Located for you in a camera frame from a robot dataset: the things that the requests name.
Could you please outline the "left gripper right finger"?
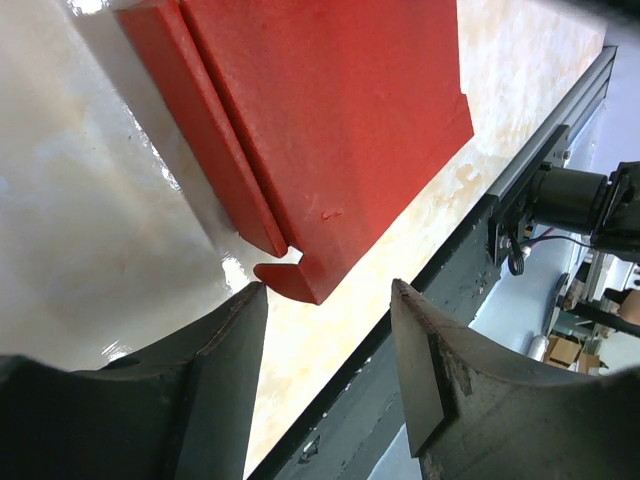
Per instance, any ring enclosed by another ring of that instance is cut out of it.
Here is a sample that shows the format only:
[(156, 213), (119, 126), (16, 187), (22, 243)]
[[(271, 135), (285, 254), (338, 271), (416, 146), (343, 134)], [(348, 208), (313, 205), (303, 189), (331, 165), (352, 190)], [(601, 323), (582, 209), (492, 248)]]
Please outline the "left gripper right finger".
[(635, 479), (639, 371), (589, 376), (490, 340), (395, 280), (409, 450), (426, 479)]

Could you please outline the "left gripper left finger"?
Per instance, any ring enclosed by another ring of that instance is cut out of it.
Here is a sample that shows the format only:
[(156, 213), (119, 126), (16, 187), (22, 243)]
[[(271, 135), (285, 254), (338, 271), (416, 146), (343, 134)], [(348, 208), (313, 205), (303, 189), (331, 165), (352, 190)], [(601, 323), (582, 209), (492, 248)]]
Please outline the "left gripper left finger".
[(98, 370), (1, 359), (5, 479), (239, 479), (268, 317), (253, 282)]

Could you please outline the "red paper box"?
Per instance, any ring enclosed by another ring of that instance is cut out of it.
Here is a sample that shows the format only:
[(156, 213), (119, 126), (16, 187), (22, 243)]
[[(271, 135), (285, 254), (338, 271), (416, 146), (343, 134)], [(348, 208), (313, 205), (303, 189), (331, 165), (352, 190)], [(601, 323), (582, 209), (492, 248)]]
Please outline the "red paper box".
[(320, 304), (472, 137), (453, 1), (139, 1), (117, 19), (255, 275)]

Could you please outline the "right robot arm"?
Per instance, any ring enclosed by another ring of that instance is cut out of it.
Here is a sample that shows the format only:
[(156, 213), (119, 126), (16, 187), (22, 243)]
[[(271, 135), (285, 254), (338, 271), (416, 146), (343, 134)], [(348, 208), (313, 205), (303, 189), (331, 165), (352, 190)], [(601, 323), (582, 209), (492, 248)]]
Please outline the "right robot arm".
[(533, 177), (528, 202), (535, 222), (586, 235), (593, 249), (639, 261), (639, 164), (610, 175), (545, 167)]

